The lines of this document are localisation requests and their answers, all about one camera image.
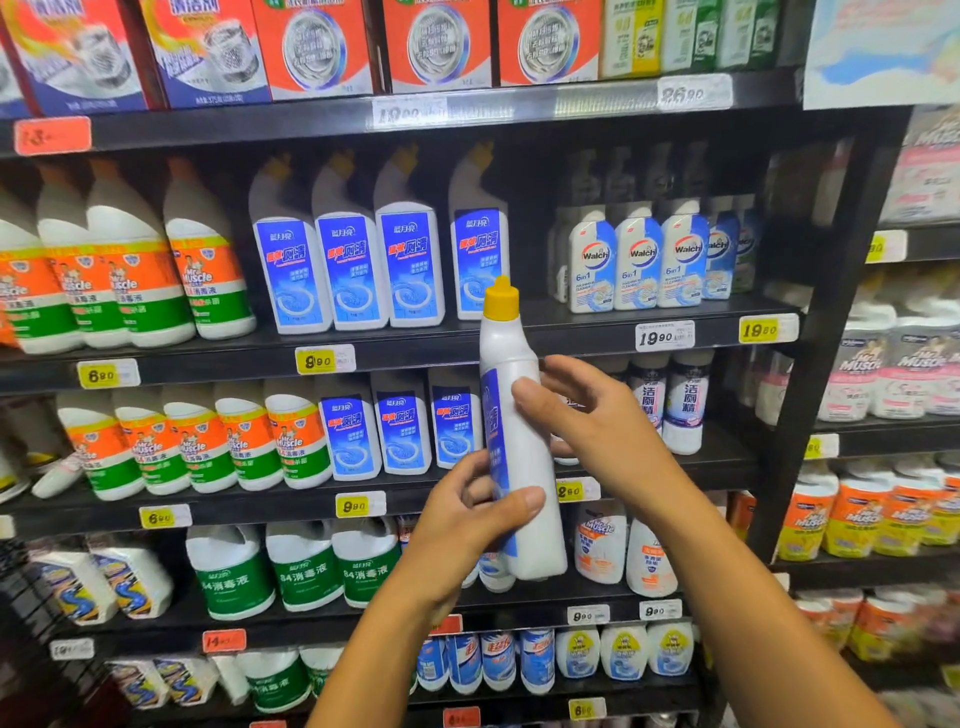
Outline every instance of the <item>green label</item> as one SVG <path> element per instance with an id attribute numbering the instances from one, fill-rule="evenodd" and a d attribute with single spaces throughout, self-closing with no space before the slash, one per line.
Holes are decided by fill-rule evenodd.
<path id="1" fill-rule="evenodd" d="M 342 584 L 340 565 L 333 548 L 292 564 L 274 562 L 274 571 L 283 603 L 291 606 L 320 601 L 340 589 Z"/>
<path id="2" fill-rule="evenodd" d="M 263 554 L 228 569 L 197 571 L 206 609 L 214 618 L 232 617 L 263 604 L 274 594 L 274 582 Z"/>
<path id="3" fill-rule="evenodd" d="M 369 602 L 387 580 L 400 558 L 400 544 L 380 556 L 363 561 L 340 560 L 344 573 L 344 596 L 350 601 Z"/>
<path id="4" fill-rule="evenodd" d="M 293 664 L 270 677 L 247 677 L 253 691 L 253 706 L 262 713 L 279 713 L 303 700 L 310 692 L 310 678 L 298 657 Z"/>

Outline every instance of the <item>yellow bottle cap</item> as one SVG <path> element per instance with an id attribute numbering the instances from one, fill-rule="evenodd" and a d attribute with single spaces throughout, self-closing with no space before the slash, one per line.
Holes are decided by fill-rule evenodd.
<path id="1" fill-rule="evenodd" d="M 484 294 L 483 315 L 491 321 L 512 321 L 520 315 L 520 292 L 506 276 L 498 276 Z"/>

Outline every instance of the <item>orange box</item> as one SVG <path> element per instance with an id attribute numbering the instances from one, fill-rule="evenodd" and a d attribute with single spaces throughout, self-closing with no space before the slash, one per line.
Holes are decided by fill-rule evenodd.
<path id="1" fill-rule="evenodd" d="M 490 88 L 489 0 L 383 0 L 394 93 Z"/>
<path id="2" fill-rule="evenodd" d="M 497 0 L 500 85 L 596 81 L 603 0 Z"/>
<path id="3" fill-rule="evenodd" d="M 363 0 L 253 0 L 274 101 L 373 93 Z"/>

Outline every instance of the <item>white price tag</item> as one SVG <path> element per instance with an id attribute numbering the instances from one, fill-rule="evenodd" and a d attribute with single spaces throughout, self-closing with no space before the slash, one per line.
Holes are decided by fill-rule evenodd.
<path id="1" fill-rule="evenodd" d="M 583 607 L 567 607 L 566 623 L 571 627 L 581 624 L 609 624 L 610 604 L 587 604 Z"/>
<path id="2" fill-rule="evenodd" d="M 657 599 L 640 602 L 640 618 L 643 621 L 679 619 L 683 615 L 684 601 L 682 599 Z"/>
<path id="3" fill-rule="evenodd" d="M 638 352 L 666 352 L 671 349 L 693 349 L 697 325 L 690 320 L 660 321 L 636 325 Z"/>
<path id="4" fill-rule="evenodd" d="M 54 662 L 92 660 L 94 654 L 93 640 L 89 637 L 81 637 L 77 640 L 50 641 L 50 659 Z"/>
<path id="5" fill-rule="evenodd" d="M 411 93 L 374 96 L 372 127 L 375 130 L 410 129 L 446 123 L 446 96 L 442 93 Z"/>
<path id="6" fill-rule="evenodd" d="M 706 111 L 732 106 L 733 80 L 729 73 L 657 79 L 657 108 L 661 111 Z"/>

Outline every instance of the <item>human arm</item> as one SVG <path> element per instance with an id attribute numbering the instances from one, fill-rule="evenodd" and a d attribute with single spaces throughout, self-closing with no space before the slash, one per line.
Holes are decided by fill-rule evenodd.
<path id="1" fill-rule="evenodd" d="M 740 725 L 898 728 L 686 476 L 626 385 L 567 356 L 548 356 L 541 382 L 514 384 L 517 408 L 657 534 Z"/>
<path id="2" fill-rule="evenodd" d="M 472 453 L 431 491 L 410 545 L 353 630 L 307 728 L 400 725 L 431 626 L 449 614 L 488 546 L 543 507 L 536 487 L 492 501 L 487 470 L 487 452 Z"/>

